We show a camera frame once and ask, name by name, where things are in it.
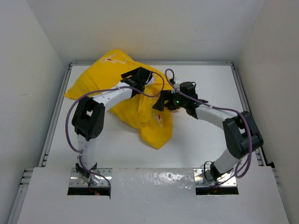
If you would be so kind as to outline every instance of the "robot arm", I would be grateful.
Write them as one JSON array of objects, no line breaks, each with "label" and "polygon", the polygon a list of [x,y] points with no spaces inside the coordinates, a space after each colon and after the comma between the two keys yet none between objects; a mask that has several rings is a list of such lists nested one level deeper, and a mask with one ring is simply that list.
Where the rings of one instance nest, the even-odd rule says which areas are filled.
[{"label": "robot arm", "polygon": [[[78,138],[78,147],[81,152],[82,162],[88,170],[96,168],[95,161],[95,138],[103,130],[104,115],[113,106],[123,100],[132,98],[137,91],[130,89],[133,87],[139,91],[144,91],[146,85],[155,82],[152,72],[144,68],[138,68],[127,72],[121,76],[123,79],[112,88],[114,91],[106,91],[93,97],[84,97],[78,103],[72,119],[72,125]],[[86,178],[86,172],[80,162],[76,164],[76,170]]]},{"label": "robot arm", "polygon": [[[203,104],[207,103],[205,100],[198,99],[195,92],[196,84],[194,82],[181,82],[177,78],[171,79],[170,82],[176,88],[179,88],[185,95],[199,100]],[[160,98],[153,108],[163,111],[164,107],[169,110],[176,110],[183,107],[186,109],[186,112],[195,119],[207,121],[224,131],[227,149],[210,165],[209,170],[209,174],[212,176],[213,180],[217,181],[219,177],[228,173],[241,158],[249,153],[249,139],[247,133],[241,133],[241,130],[245,128],[245,125],[239,116],[236,116],[232,112],[216,110],[203,104],[196,103],[175,91],[162,91]],[[248,123],[251,134],[252,150],[255,151],[262,146],[263,138],[252,115],[247,111],[244,111],[241,114]]]}]

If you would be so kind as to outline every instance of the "purple cable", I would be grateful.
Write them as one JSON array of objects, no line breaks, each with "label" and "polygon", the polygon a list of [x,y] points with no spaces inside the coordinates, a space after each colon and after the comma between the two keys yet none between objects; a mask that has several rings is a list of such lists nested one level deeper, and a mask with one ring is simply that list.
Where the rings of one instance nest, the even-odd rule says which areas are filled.
[{"label": "purple cable", "polygon": [[[72,110],[74,109],[75,105],[76,105],[82,98],[84,98],[84,97],[86,97],[86,96],[88,96],[88,95],[91,95],[91,94],[99,93],[99,92],[116,91],[116,90],[119,90],[119,89],[132,89],[132,90],[134,90],[134,91],[136,91],[136,92],[138,92],[138,93],[140,93],[140,94],[142,94],[142,95],[145,95],[146,97],[150,97],[150,98],[157,97],[157,96],[159,96],[160,92],[164,89],[165,82],[164,82],[163,77],[162,77],[159,73],[154,72],[154,71],[153,71],[152,73],[153,73],[153,74],[156,74],[156,75],[158,75],[158,76],[160,76],[161,79],[162,79],[162,88],[161,88],[161,90],[160,90],[156,95],[153,95],[153,96],[152,96],[152,95],[148,95],[148,94],[146,94],[146,93],[144,93],[144,92],[142,92],[142,91],[140,91],[140,90],[138,90],[138,89],[136,89],[136,88],[134,88],[134,87],[131,87],[131,86],[121,86],[120,88],[113,88],[113,89],[105,89],[105,90],[95,90],[95,91],[91,91],[91,92],[88,92],[88,93],[84,94],[83,96],[79,97],[78,99],[76,99],[75,102],[71,105],[69,111],[67,112],[66,119],[65,119],[65,135],[66,135],[66,140],[67,140],[69,146],[71,147],[71,149],[72,149],[73,151],[75,151],[76,153],[80,153],[80,154],[83,152],[83,150],[77,150],[77,149],[73,146],[73,144],[71,143],[70,134],[69,134],[69,120],[70,120],[71,112],[72,112]],[[109,194],[111,194],[111,183],[110,183],[110,181],[109,181],[106,177],[102,176],[100,173],[95,173],[95,172],[93,172],[93,171],[91,171],[91,170],[88,170],[88,169],[85,167],[85,165],[83,164],[83,161],[82,161],[81,156],[79,156],[79,162],[80,162],[80,164],[81,164],[81,167],[82,167],[86,172],[88,172],[88,173],[90,173],[90,174],[98,175],[98,176],[104,178],[104,179],[108,182],[108,184],[109,184]]]},{"label": "purple cable", "polygon": [[[251,134],[250,134],[250,128],[249,128],[249,126],[248,126],[248,123],[247,123],[245,117],[244,117],[240,112],[238,112],[237,110],[229,109],[229,108],[223,108],[223,107],[211,106],[211,105],[209,105],[209,104],[203,103],[203,102],[201,102],[201,101],[199,101],[199,100],[197,100],[197,99],[194,99],[194,98],[192,98],[192,97],[190,97],[190,96],[188,96],[188,95],[182,93],[180,90],[176,89],[175,86],[169,81],[169,79],[168,79],[168,77],[167,77],[167,72],[168,72],[168,71],[171,71],[171,72],[172,72],[172,77],[174,78],[174,71],[173,71],[172,69],[166,69],[166,70],[165,70],[165,78],[166,78],[167,82],[169,83],[170,86],[173,87],[173,89],[174,89],[176,92],[178,92],[178,93],[181,94],[182,96],[184,96],[184,97],[186,97],[186,98],[188,98],[188,99],[190,99],[190,100],[193,100],[193,101],[196,102],[196,103],[199,103],[199,104],[202,104],[202,105],[205,105],[205,106],[214,108],[214,109],[216,109],[216,110],[221,110],[221,111],[231,111],[231,112],[236,113],[238,116],[240,116],[240,118],[242,119],[242,121],[243,121],[243,123],[244,123],[244,125],[245,125],[246,133],[247,133],[247,135],[248,135],[249,152],[248,152],[248,156],[247,156],[246,162],[243,164],[243,166],[242,166],[240,169],[238,169],[240,163],[237,164],[237,166],[236,166],[236,168],[235,168],[235,177],[236,177],[236,178],[241,178],[241,177],[243,177],[243,176],[247,173],[247,171],[249,170],[250,163],[251,163],[251,154],[252,154],[252,139],[251,139]],[[240,174],[240,175],[238,175],[238,173],[245,167],[245,165],[247,165],[247,166],[246,166],[245,170],[243,171],[243,173]]]}]

